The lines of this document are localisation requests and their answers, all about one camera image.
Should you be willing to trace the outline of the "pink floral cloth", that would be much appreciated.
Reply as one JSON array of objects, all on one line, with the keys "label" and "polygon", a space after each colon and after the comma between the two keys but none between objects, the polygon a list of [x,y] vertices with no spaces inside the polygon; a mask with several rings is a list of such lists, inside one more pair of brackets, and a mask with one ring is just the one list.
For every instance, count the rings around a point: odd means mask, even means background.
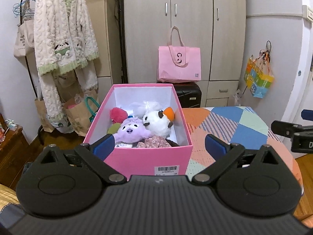
[{"label": "pink floral cloth", "polygon": [[171,147],[171,145],[160,136],[152,136],[146,138],[137,143],[137,148],[165,148]]}]

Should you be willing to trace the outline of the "black suitcase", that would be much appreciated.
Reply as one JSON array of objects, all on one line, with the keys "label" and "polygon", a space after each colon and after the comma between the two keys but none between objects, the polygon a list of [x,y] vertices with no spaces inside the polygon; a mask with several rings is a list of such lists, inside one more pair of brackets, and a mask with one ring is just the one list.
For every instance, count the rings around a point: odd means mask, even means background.
[{"label": "black suitcase", "polygon": [[182,108],[199,108],[202,91],[194,82],[174,83],[174,89]]}]

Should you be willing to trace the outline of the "colourful hanging gift bag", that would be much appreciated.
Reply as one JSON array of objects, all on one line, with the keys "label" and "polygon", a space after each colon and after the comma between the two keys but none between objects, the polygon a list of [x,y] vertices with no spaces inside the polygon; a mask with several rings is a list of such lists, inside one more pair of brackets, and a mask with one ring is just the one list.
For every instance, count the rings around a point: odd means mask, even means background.
[{"label": "colourful hanging gift bag", "polygon": [[250,90],[251,95],[255,98],[264,98],[275,79],[270,63],[271,48],[272,44],[268,40],[266,49],[260,50],[258,57],[255,58],[251,55],[248,58],[244,81],[246,88]]}]

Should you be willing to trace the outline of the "beige canvas tote bag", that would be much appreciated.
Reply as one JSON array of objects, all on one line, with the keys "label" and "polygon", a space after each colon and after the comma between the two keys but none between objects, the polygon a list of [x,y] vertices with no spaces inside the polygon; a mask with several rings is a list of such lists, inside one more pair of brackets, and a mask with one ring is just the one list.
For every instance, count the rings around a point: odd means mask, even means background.
[{"label": "beige canvas tote bag", "polygon": [[30,0],[24,0],[20,7],[20,24],[14,45],[14,57],[20,58],[34,52],[33,15]]}]

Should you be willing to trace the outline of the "wooden side cabinet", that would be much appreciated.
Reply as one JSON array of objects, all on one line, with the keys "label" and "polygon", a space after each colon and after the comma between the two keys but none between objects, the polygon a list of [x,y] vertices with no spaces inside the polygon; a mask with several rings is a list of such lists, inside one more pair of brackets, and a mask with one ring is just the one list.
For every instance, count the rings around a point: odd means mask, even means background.
[{"label": "wooden side cabinet", "polygon": [[15,190],[25,163],[30,154],[29,143],[23,134],[23,127],[17,125],[16,130],[8,129],[1,142],[1,185]]}]

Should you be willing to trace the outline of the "strawberry soft pad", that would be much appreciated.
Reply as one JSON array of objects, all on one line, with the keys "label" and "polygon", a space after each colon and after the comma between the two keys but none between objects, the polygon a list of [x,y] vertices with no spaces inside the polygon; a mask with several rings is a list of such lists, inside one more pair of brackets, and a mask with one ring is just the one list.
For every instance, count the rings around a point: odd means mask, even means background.
[{"label": "strawberry soft pad", "polygon": [[113,124],[120,123],[128,118],[128,113],[122,108],[114,107],[109,112],[110,119]]}]

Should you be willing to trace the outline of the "white door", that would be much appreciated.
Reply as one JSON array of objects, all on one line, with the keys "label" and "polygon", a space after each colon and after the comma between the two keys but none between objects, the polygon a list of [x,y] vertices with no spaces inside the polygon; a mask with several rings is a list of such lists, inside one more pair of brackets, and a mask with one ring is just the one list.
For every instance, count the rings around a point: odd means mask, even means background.
[{"label": "white door", "polygon": [[302,39],[299,62],[296,67],[296,75],[293,82],[292,91],[282,119],[293,123],[300,116],[301,107],[306,98],[309,80],[312,76],[312,19],[309,18],[308,10],[312,11],[312,0],[302,0],[301,20]]}]

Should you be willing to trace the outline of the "white tissue pack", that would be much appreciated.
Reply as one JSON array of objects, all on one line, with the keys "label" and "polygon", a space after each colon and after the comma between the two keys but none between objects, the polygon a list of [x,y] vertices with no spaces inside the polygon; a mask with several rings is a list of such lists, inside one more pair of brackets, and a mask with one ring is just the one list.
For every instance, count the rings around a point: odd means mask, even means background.
[{"label": "white tissue pack", "polygon": [[132,148],[133,144],[132,143],[124,143],[124,142],[119,142],[115,144],[115,147],[121,147],[121,148]]}]

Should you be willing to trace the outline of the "green egg-shaped soft toy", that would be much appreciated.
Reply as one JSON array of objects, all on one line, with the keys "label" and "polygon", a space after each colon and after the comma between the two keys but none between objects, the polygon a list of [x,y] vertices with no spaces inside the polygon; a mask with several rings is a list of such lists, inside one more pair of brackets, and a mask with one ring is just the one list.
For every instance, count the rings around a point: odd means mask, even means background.
[{"label": "green egg-shaped soft toy", "polygon": [[114,123],[112,124],[108,130],[107,130],[107,134],[116,134],[118,132],[118,130],[121,127],[121,123]]}]

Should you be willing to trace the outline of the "purple plush toy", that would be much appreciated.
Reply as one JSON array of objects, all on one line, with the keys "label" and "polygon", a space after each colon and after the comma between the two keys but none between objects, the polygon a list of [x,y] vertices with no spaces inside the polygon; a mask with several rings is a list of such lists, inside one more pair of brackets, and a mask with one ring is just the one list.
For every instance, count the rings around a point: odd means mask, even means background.
[{"label": "purple plush toy", "polygon": [[113,136],[115,143],[130,144],[150,138],[153,136],[153,133],[146,129],[143,124],[143,120],[133,117],[124,120],[117,133],[113,134]]}]

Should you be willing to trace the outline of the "orange soft ball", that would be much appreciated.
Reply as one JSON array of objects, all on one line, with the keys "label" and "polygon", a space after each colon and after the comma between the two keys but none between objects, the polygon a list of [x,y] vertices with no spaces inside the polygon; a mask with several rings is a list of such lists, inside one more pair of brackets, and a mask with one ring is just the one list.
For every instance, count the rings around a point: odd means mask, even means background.
[{"label": "orange soft ball", "polygon": [[173,122],[175,119],[175,113],[174,110],[171,107],[165,108],[163,111],[163,114],[167,116],[167,118]]}]

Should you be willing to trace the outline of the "white fluffy plush toy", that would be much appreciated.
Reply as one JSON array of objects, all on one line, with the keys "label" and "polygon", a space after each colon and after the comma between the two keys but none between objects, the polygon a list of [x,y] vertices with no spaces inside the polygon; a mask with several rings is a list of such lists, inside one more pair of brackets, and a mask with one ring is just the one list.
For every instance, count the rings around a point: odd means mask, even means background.
[{"label": "white fluffy plush toy", "polygon": [[143,120],[146,129],[154,135],[167,138],[170,136],[174,122],[163,114],[164,109],[156,101],[133,102],[130,104],[133,114]]}]

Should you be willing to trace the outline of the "beige wardrobe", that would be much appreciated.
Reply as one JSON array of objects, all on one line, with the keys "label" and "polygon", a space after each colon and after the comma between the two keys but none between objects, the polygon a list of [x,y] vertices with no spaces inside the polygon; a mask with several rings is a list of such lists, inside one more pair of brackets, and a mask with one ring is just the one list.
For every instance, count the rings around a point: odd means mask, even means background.
[{"label": "beige wardrobe", "polygon": [[246,0],[86,0],[100,57],[95,60],[99,98],[118,83],[157,81],[158,48],[170,28],[201,50],[201,106],[230,104],[244,54]]}]

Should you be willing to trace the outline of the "patchwork table cover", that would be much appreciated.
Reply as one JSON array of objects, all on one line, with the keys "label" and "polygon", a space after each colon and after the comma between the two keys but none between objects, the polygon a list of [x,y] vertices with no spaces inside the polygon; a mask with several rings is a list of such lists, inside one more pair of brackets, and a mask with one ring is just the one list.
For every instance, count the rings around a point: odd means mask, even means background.
[{"label": "patchwork table cover", "polygon": [[298,163],[251,107],[184,108],[183,114],[193,144],[186,170],[189,179],[215,162],[205,149],[205,137],[212,134],[227,144],[239,143],[247,149],[271,145],[303,187]]}]

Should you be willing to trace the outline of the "pink tote bag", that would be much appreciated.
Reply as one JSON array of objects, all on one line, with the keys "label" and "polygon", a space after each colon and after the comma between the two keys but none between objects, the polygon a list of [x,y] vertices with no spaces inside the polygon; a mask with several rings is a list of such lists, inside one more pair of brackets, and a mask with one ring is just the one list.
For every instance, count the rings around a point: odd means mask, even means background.
[{"label": "pink tote bag", "polygon": [[176,26],[171,28],[166,46],[158,48],[157,80],[160,82],[183,83],[201,80],[201,50],[188,47],[179,36],[180,45],[172,45],[173,31],[179,32]]}]

